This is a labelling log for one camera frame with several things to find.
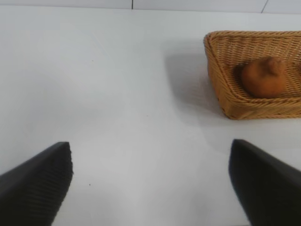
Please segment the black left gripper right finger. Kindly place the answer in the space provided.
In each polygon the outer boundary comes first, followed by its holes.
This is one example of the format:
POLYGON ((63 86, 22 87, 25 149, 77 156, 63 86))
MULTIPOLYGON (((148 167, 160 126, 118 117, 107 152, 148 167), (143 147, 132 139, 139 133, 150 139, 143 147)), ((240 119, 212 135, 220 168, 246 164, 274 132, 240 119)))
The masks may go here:
POLYGON ((235 139, 229 176, 252 226, 301 224, 301 172, 255 145, 235 139))

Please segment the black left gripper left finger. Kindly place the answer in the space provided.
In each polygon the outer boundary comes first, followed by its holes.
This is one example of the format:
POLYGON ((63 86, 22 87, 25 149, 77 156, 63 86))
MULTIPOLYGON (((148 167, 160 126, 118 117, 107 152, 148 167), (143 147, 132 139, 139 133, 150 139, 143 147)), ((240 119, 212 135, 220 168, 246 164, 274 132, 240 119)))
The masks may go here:
POLYGON ((69 142, 57 142, 0 176, 2 226, 50 226, 73 177, 69 142))

